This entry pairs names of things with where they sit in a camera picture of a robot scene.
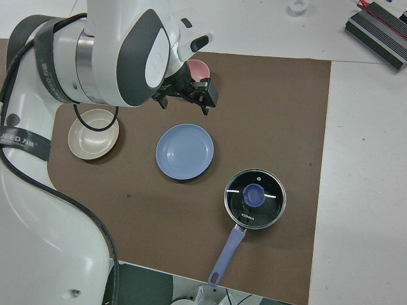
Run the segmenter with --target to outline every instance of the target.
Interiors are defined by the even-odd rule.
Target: red wire
[[[407,36],[405,36],[403,33],[399,32],[398,30],[396,30],[395,28],[393,28],[390,24],[388,24],[386,21],[384,21],[383,19],[381,19],[378,15],[376,15],[375,13],[373,13],[371,10],[369,10],[368,6],[370,5],[370,3],[366,2],[366,0],[360,0],[360,2],[362,3],[362,5],[357,5],[358,8],[361,8],[362,10],[367,11],[370,15],[372,15],[373,17],[375,17],[377,20],[379,20],[381,23],[383,23],[384,25],[386,25],[390,30],[392,30],[393,32],[395,32],[397,35],[401,36],[402,38],[404,38],[405,40],[407,40]]]

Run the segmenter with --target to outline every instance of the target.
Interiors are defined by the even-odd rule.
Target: white bowl
[[[110,124],[114,118],[110,111],[92,109],[81,115],[83,121],[91,127],[103,128]],[[87,129],[76,119],[68,133],[68,145],[72,153],[78,158],[90,160],[99,158],[108,153],[119,136],[119,123],[104,132],[94,132]]]

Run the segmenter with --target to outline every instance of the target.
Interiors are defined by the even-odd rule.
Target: pan lid
[[[229,181],[224,203],[240,226],[264,229],[280,219],[286,207],[286,192],[273,174],[260,169],[244,170]]]

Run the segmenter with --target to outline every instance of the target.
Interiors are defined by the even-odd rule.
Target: brand logo on lid
[[[248,216],[248,215],[246,215],[246,214],[241,214],[243,217],[246,217],[246,218],[248,218],[248,219],[250,219],[250,220],[254,220],[254,217],[251,217],[251,216]]]

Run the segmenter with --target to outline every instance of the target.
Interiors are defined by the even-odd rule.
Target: lid knob
[[[265,189],[256,183],[249,184],[243,190],[243,198],[250,207],[260,207],[266,200]]]

